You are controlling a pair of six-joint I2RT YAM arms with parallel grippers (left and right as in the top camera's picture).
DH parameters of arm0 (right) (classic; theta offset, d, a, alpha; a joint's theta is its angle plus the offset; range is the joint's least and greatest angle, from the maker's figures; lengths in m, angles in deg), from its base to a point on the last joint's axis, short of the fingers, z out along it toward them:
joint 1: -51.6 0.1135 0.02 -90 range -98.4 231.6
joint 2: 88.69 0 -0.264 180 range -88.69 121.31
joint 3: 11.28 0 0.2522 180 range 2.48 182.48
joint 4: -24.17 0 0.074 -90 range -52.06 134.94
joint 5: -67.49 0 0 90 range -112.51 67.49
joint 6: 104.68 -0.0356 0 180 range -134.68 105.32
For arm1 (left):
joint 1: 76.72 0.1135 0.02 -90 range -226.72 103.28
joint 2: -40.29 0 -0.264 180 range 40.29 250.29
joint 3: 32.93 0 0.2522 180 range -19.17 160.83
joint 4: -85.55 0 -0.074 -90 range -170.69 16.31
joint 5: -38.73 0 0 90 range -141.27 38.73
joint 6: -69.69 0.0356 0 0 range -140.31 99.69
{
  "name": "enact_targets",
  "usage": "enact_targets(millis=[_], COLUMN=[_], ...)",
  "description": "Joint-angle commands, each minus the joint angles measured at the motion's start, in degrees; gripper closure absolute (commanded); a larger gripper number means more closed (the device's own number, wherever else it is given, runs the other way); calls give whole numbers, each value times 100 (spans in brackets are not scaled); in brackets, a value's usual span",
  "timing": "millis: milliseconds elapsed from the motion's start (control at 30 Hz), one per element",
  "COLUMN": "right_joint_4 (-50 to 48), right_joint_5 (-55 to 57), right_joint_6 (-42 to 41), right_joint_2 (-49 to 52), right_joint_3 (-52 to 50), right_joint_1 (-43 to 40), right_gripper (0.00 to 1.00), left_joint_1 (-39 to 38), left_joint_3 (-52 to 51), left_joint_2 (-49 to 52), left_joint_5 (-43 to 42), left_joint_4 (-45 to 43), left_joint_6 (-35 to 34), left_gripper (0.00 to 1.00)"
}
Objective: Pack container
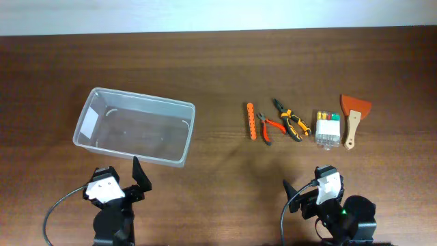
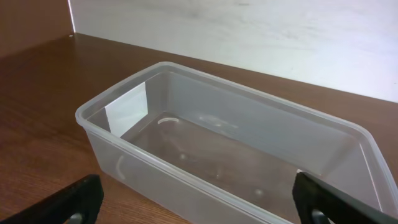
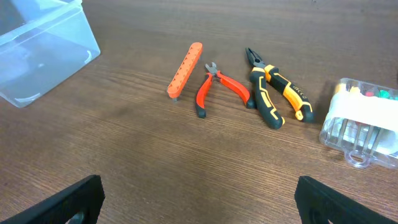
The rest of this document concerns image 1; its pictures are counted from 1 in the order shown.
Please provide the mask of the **clear plastic container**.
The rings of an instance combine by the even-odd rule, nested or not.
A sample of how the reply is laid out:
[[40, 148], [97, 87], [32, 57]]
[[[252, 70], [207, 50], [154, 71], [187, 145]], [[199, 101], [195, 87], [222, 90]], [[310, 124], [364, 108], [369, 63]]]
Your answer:
[[95, 87], [72, 141], [96, 154], [183, 167], [195, 125], [190, 102]]

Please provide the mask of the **orange black needle-nose pliers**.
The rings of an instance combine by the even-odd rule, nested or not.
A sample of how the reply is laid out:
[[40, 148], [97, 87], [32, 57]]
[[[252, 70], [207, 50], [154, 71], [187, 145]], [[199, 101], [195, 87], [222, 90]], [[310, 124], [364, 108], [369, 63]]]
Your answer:
[[309, 125], [302, 120], [300, 117], [298, 117], [291, 109], [287, 109], [284, 107], [284, 105], [277, 100], [276, 98], [273, 99], [274, 105], [279, 111], [279, 116], [283, 122], [283, 125], [286, 129], [286, 133], [296, 142], [301, 142], [302, 137], [298, 134], [294, 126], [292, 125], [292, 122], [295, 122], [301, 129], [303, 130], [304, 135], [310, 136], [312, 134], [311, 129]]

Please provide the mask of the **clear screwdriver bit pack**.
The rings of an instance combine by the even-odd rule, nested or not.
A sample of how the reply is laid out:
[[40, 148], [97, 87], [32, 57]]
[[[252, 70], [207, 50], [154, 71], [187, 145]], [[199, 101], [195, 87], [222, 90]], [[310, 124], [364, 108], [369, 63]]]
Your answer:
[[325, 150], [339, 147], [341, 142], [340, 115], [330, 111], [316, 114], [315, 142]]

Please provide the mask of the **orange perforated strip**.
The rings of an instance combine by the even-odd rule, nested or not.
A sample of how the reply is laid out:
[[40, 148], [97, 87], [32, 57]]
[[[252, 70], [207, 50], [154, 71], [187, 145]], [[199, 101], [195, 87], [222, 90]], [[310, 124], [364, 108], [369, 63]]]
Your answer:
[[249, 132], [250, 137], [252, 140], [256, 140], [257, 133], [256, 133], [256, 125], [255, 125], [255, 113], [254, 113], [254, 106], [253, 103], [248, 102], [246, 104], [246, 110], [248, 114], [248, 120], [249, 120]]

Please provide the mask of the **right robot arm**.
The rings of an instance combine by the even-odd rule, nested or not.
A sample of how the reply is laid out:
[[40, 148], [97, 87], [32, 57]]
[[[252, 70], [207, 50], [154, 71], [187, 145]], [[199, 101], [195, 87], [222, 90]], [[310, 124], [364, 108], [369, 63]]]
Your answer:
[[343, 201], [343, 176], [332, 165], [316, 167], [315, 178], [296, 190], [284, 180], [287, 202], [280, 216], [281, 242], [285, 242], [285, 212], [301, 212], [303, 219], [316, 218], [330, 233], [320, 237], [321, 245], [371, 245], [376, 231], [376, 205], [366, 197], [353, 195]]

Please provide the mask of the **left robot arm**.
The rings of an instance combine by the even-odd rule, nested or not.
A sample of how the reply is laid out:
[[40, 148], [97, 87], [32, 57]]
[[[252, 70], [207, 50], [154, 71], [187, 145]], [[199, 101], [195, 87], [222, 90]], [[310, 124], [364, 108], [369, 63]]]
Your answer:
[[132, 205], [145, 199], [152, 183], [144, 173], [139, 159], [132, 160], [132, 178], [136, 184], [126, 188], [119, 185], [114, 167], [95, 169], [85, 185], [83, 199], [100, 211], [94, 217], [94, 245], [133, 246], [135, 242], [135, 214]]

